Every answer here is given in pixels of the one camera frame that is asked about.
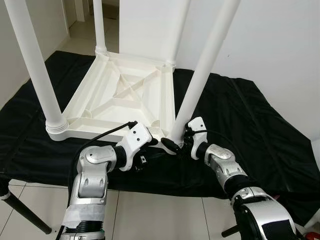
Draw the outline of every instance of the silver arm segment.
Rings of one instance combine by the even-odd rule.
[[[81,151],[70,205],[62,223],[66,230],[60,240],[105,239],[102,225],[107,201],[107,173],[114,169],[130,170],[134,155],[151,141],[148,129],[138,123],[115,147],[89,146]]]
[[[192,131],[205,129],[201,117],[193,119],[187,126]],[[291,234],[290,239],[297,239],[295,224],[288,211],[250,180],[230,150],[215,144],[209,145],[205,132],[193,135],[191,157],[197,160],[200,156],[215,172],[218,182],[231,200],[241,239],[267,240],[267,236],[279,236],[283,232]]]

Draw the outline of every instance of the black cloth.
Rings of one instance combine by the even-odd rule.
[[[94,58],[56,51],[46,61],[62,111]],[[192,75],[193,71],[186,69],[176,69],[173,74],[176,113]],[[280,195],[279,201],[295,222],[304,225],[319,209],[320,173],[310,140],[269,105],[252,81],[211,73],[193,116],[201,116],[207,129],[220,132],[234,143],[237,149],[219,135],[208,134],[208,142],[233,151],[239,164],[265,191]],[[29,80],[0,111],[0,175],[67,186],[71,159],[85,141],[69,138],[57,142],[49,138]],[[148,165],[143,171],[115,170],[108,175],[108,187],[173,196],[227,197],[215,173],[188,153],[172,156],[148,148],[144,155]]]
[[[9,193],[9,181],[10,179],[0,177],[0,197]]]
[[[266,223],[262,225],[262,229],[268,240],[299,240],[292,231],[289,220]]]

